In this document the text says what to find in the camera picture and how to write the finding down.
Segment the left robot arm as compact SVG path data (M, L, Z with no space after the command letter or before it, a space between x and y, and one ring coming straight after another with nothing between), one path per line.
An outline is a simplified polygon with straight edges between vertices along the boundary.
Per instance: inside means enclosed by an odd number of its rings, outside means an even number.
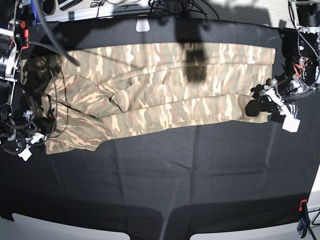
M297 43L288 47L285 73L252 88L253 99L245 106L248 117L288 111L295 118L294 102L320 89L320 2L290 0L288 11Z

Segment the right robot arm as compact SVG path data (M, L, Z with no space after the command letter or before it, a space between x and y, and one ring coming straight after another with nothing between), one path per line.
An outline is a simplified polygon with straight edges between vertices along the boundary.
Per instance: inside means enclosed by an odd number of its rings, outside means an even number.
M32 156L32 145L44 140L36 121L37 105L32 94L18 80L20 55L27 49L29 31L24 20L17 16L4 19L0 28L0 148L25 162ZM21 118L13 117L13 100L16 88L20 88L29 109Z

